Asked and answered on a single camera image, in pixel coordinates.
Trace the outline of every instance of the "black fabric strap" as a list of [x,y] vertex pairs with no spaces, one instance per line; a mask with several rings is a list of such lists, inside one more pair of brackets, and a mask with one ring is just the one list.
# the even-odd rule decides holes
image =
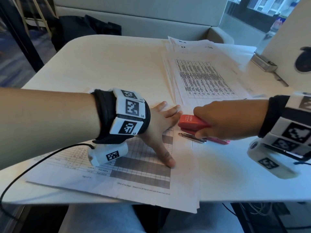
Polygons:
[[[110,128],[112,123],[117,116],[116,114],[116,97],[114,93],[103,91],[96,89],[94,92],[91,93],[96,102],[96,108],[98,112],[98,117],[101,123],[101,130],[99,136],[93,142],[96,144],[121,144],[126,139],[132,138],[132,135],[117,135],[117,134],[110,134]],[[145,109],[146,109],[146,118],[142,121],[144,124],[140,128],[138,134],[144,133],[150,123],[150,109],[145,102]]]
[[259,131],[258,137],[263,138],[271,131],[275,123],[281,117],[290,96],[274,96],[269,99],[268,111]]

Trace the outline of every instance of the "water bottle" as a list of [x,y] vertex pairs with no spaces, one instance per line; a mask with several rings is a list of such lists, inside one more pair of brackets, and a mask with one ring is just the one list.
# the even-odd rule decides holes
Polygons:
[[275,22],[271,26],[270,31],[266,33],[265,37],[261,40],[259,46],[257,47],[256,52],[258,54],[261,54],[263,52],[263,50],[266,48],[270,40],[273,38],[273,36],[276,34],[276,32],[285,22],[286,18],[290,15],[290,13],[293,11],[296,5],[297,5],[296,2],[292,2],[289,8],[283,10],[279,14],[278,18],[275,20]]

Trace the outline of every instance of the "window frame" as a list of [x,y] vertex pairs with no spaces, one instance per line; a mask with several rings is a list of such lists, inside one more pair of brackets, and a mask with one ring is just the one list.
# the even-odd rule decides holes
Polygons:
[[241,0],[240,3],[228,1],[225,13],[240,21],[262,31],[269,32],[278,15],[270,16],[248,8],[251,0]]

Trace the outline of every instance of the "purple bottle label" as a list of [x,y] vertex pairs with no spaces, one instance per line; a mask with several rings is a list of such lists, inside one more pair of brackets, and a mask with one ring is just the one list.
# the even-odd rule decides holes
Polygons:
[[271,28],[279,30],[279,28],[282,26],[282,24],[285,22],[286,18],[278,17],[275,22],[273,23]]

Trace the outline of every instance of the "white table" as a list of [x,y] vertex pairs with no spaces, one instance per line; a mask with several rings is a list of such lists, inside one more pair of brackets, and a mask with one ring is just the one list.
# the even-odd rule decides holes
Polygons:
[[[27,84],[26,89],[86,92],[112,87],[136,90],[147,101],[172,104],[169,82],[161,59],[167,40],[92,35],[69,42]],[[229,56],[246,61],[254,48],[222,46]],[[252,62],[243,67],[245,79],[257,94],[291,94],[293,89],[277,82]],[[250,158],[246,151],[252,138],[230,145],[200,146],[201,201],[305,201],[311,200],[311,168],[301,166],[302,175],[281,180]],[[0,171],[0,193],[29,161]],[[18,180],[4,202],[17,204],[69,204],[117,202],[111,198],[51,188]]]

